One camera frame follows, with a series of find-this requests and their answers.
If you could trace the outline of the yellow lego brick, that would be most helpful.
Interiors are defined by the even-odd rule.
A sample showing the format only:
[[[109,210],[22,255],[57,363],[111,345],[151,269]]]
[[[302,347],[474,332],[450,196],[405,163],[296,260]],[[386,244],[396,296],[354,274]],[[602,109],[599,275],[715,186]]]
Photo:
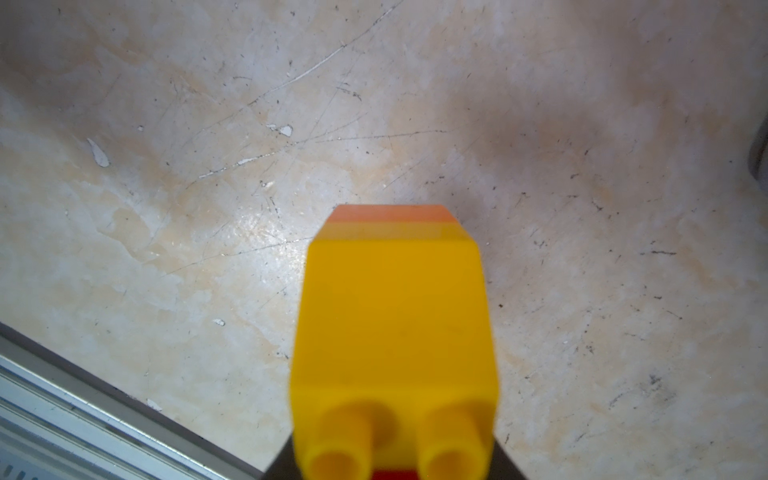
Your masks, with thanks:
[[[321,228],[290,375],[305,478],[482,479],[498,398],[482,262],[459,224]]]

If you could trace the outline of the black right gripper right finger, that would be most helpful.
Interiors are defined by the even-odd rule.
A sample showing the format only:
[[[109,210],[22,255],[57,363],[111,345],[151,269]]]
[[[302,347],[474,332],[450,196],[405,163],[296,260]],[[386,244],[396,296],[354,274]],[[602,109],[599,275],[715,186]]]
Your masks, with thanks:
[[[494,440],[486,480],[527,480],[512,458],[504,451],[498,440]]]

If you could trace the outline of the red square lego brick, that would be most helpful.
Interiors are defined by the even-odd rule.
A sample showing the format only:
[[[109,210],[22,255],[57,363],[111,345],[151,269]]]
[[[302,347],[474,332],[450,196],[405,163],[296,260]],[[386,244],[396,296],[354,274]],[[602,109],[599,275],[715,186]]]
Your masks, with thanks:
[[[415,470],[376,470],[371,480],[419,480]]]

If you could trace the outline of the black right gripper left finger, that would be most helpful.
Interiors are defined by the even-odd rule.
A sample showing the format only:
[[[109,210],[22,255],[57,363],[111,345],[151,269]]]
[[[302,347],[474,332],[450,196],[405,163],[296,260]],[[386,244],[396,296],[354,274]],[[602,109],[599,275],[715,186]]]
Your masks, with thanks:
[[[263,472],[261,480],[302,480],[298,466],[293,436],[290,435],[272,463]]]

